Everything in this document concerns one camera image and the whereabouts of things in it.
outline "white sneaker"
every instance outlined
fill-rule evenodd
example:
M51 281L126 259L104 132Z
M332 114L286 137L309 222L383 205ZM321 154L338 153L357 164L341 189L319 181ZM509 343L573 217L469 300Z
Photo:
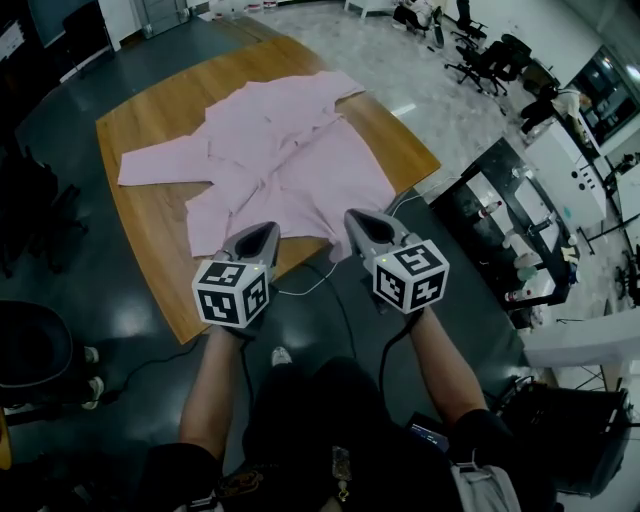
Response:
M90 402L85 402L82 404L82 408L87 411L92 411L98 404L100 403L100 397L102 393L104 393L104 381L100 377L94 377L93 379L87 381L91 389L93 390L93 396L91 397Z
M276 347L271 352L271 366L278 366L279 364L291 364L293 359L284 347Z
M100 361L100 354L95 347L84 347L84 360L87 364L96 364Z

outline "tiled floor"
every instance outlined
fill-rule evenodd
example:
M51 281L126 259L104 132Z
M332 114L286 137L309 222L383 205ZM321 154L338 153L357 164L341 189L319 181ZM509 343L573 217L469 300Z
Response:
M445 46L438 50L430 33L423 39L398 31L391 27L391 18L384 15L370 15L361 20L358 8L345 12L342 5L341 2L301 4L252 16L295 37L330 67L341 69L362 83L390 111L399 112L402 122L442 163L440 170L416 186L427 202L450 187L500 137L505 137L531 165L518 130L519 112L533 96L520 82L509 84L508 96L499 98L478 94L469 80L458 85L457 72L444 69L447 62L461 61L450 34L454 29L451 20L443 21ZM501 114L500 106L506 116ZM606 227L615 223L611 211ZM581 281L565 304L546 310L549 321L602 316L607 301L612 312L629 307L627 300L617 300L613 280L615 267L625 263L622 251L627 248L626 240L614 232L593 245L595 256L589 255L580 237Z

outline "black cable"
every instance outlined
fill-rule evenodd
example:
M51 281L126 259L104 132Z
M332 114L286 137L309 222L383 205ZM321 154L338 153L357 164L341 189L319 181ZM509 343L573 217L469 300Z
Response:
M582 368L585 372L589 372L591 375L595 377L600 377L599 373L593 373L591 370L589 370L589 368L586 368L585 366L581 366L580 368Z
M124 380L124 384L122 385L122 387L120 389L114 389L112 391L107 391L106 393L104 393L98 399L99 402L102 403L102 404L105 404L105 405L112 404L113 402L118 400L118 398L120 398L120 395L122 393L124 393L128 389L129 382L131 381L133 376L136 373L138 373L140 370L142 370L143 368L146 368L147 366L150 366L152 364L168 363L170 361L173 361L174 359L178 359L180 357L188 356L189 354L191 354L191 352L193 352L196 349L196 347L198 346L198 343L200 343L201 339L202 339L202 336L200 336L196 341L194 341L193 345L191 346L191 348L189 350L187 350L186 352L181 352L180 354L174 354L171 357L167 357L165 359L151 359L149 361L145 361L144 363L142 363L139 366L136 366L133 370L131 370L129 372L129 374L127 375L126 379Z
M419 309L418 311L414 311L413 314L411 315L411 318L409 318L409 321L402 328L402 330L398 334L396 334L393 338L391 338L389 341L387 341L387 344L384 346L384 349L382 349L382 357L380 358L380 371L378 373L378 389L380 390L380 394L382 395L382 403L384 404L385 408L387 407L387 402L385 401L385 398L384 398L384 367L387 364L387 356L389 355L389 350L398 341L400 341L402 338L404 338L407 334L411 332L411 329L413 329L413 326L416 325L416 322L420 318L421 314L422 314L421 309Z
M253 394L253 384L251 384L251 376L249 375L249 366L247 365L247 356L244 353L247 345L251 340L245 340L245 342L240 347L240 360L242 361L242 371L244 372L244 378L247 381L247 389L249 390L249 416L253 412L253 403L255 401L255 397Z
M342 317L344 318L344 323L347 327L347 331L349 332L349 346L351 347L351 354L353 355L354 359L357 359L356 344L353 338L353 330L351 329L351 323L349 322L349 317L347 316L347 310L345 309L344 304L340 299L340 295L338 294L338 290L336 290L335 285L331 282L331 280L328 277L326 277L322 272L320 272L320 270L318 270L313 265L309 263L302 263L300 266L307 267L309 270L315 272L318 276L320 276L321 279L324 280L325 283L327 283L327 286L333 293L333 296L336 298L336 302L338 303L338 306L340 306L340 311L342 311Z
M580 389L582 386L586 386L587 384L589 384L589 382L591 382L592 380L599 379L599 378L600 378L600 375L594 375L593 377L591 377L591 378L589 378L589 379L585 380L582 384L580 384L580 385L579 385L577 388L575 388L575 389Z

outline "white cable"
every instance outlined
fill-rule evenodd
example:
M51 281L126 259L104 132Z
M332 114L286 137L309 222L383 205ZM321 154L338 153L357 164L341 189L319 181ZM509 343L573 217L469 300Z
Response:
M393 210L393 213L391 214L392 217L395 217L396 212L398 211L398 208L400 208L404 203L407 203L409 201L413 201L414 199L417 199L418 197L422 197L425 194L431 192L432 190L435 190L436 188L438 188L440 185L444 185L447 181L449 180L457 180L459 179L460 176L449 176L448 178L445 178L444 180L442 180L440 183L436 183L433 187L425 190L422 194L419 194L417 196L414 197L410 197L409 199L405 199L404 201L400 201L398 203L398 205L395 207L395 209ZM320 281L318 281L316 284L314 284L311 288L309 288L306 292L302 292L302 293L293 293L293 292L285 292L283 290L278 290L278 293L282 293L283 295L292 295L294 297L302 297L303 295L307 295L308 293L311 293L313 290L315 290L318 286L320 286L324 281L326 281L329 276L331 274L333 274L333 271L336 269L336 267L338 266L337 263L335 263L333 265L333 268L329 271L329 273L324 276L322 279L320 279Z
M329 278L329 276L333 274L333 271L336 269L337 266L338 264L334 263L333 268L329 270L329 273L326 276L324 276L322 279L320 279L320 281L314 284L311 288L309 288L306 292L293 293L293 292L284 292L282 290L278 290L278 293L282 293L284 295L293 295L295 297L302 297L303 295L307 295L308 293L311 293L313 290L315 290L318 286L320 286L324 281L326 281Z
M442 180L439 183L436 183L433 187L425 190L422 194L418 194L417 196L413 196L410 197L409 199L405 199L404 201L400 201L396 207L393 210L393 213L391 214L392 217L396 216L396 212L398 211L398 208L400 208L404 203L408 203L409 201L413 201L414 199L418 199L419 197L423 197L425 194L428 194L429 192L431 192L432 190L435 190L436 188L438 188L440 185L444 185L447 181L449 180L457 180L459 179L460 176L449 176L448 178L445 178L444 180Z

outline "human forearm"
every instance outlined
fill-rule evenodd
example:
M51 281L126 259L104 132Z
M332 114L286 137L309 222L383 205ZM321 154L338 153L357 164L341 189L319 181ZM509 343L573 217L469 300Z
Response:
M230 333L214 327L180 422L180 442L202 446L218 460L224 455L231 425L239 346Z
M425 386L447 425L469 411L487 408L478 379L431 308L425 308L411 339Z

